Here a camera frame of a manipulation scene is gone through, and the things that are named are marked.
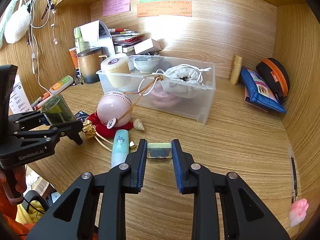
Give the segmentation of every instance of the transparent plastic bin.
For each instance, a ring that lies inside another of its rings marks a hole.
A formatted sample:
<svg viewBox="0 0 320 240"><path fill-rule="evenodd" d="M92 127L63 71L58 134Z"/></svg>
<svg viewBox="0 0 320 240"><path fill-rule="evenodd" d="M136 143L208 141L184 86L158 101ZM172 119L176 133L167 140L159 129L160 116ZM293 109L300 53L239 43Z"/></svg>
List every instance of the transparent plastic bin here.
<svg viewBox="0 0 320 240"><path fill-rule="evenodd" d="M143 62L143 70L152 69L151 72L155 72L157 69L166 71L168 68L180 64L188 64L200 69L210 67L211 70L202 72L202 85L194 85L186 83L183 80L176 81L165 78L163 81L157 81L153 91L143 96L137 103L139 106L195 119L205 125L216 89L214 63L175 57L132 55L129 57L130 74L97 71L103 92L138 92L140 82L148 74L142 73L136 68L140 68L140 66L137 66L137 62L138 64L139 62ZM153 77L147 77L140 89L148 85L152 80ZM134 102L139 95L127 94L127 96Z"/></svg>

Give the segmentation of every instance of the yellow fabric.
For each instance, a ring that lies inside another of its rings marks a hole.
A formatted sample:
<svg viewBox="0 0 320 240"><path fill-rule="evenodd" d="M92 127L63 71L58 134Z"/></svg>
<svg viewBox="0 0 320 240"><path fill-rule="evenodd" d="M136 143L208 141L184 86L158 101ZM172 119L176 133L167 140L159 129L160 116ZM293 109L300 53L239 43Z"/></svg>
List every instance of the yellow fabric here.
<svg viewBox="0 0 320 240"><path fill-rule="evenodd" d="M41 206L41 204L34 200L31 202L31 205L33 205L35 208L37 208L39 211L44 213L44 209ZM40 217L42 217L43 214L35 210L33 207L29 207L29 213L23 208L22 204L18 205L18 211L16 215L16 221L21 223L22 225L24 224L32 224L38 222Z"/></svg>

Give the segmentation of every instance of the green glass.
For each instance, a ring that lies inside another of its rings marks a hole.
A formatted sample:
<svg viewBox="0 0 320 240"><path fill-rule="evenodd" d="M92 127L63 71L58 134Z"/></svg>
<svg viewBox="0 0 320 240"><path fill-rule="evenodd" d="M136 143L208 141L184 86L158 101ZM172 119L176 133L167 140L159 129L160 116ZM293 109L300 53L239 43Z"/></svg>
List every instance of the green glass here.
<svg viewBox="0 0 320 240"><path fill-rule="evenodd" d="M62 95L50 98L42 107L41 112L51 125L76 121L74 114L65 102Z"/></svg>

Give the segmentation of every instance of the stack of books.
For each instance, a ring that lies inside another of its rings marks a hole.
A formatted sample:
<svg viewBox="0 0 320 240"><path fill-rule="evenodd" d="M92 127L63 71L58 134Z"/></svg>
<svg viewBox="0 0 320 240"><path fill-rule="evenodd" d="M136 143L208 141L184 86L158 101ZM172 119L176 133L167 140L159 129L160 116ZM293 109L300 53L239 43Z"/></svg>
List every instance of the stack of books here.
<svg viewBox="0 0 320 240"><path fill-rule="evenodd" d="M109 29L116 53L134 55L134 46L143 41L144 34L125 29Z"/></svg>

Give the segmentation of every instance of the silver screw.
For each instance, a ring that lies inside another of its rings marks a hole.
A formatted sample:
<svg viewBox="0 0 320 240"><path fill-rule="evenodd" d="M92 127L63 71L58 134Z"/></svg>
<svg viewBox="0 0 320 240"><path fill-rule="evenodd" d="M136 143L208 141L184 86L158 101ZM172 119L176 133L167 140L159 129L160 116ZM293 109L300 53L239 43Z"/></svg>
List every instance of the silver screw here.
<svg viewBox="0 0 320 240"><path fill-rule="evenodd" d="M90 172L84 172L81 174L81 178L82 179L89 179L91 177L91 173Z"/></svg>
<svg viewBox="0 0 320 240"><path fill-rule="evenodd" d="M121 163L121 164L119 165L119 169L121 169L121 170L126 170L127 168L129 168L129 165L126 164L126 163Z"/></svg>
<svg viewBox="0 0 320 240"><path fill-rule="evenodd" d="M201 165L199 163L191 164L191 169L193 170L199 170L200 168L201 168Z"/></svg>
<svg viewBox="0 0 320 240"><path fill-rule="evenodd" d="M238 174L236 174L235 172L230 172L230 173L228 174L228 176L229 176L230 179L236 179L236 178L238 178Z"/></svg>

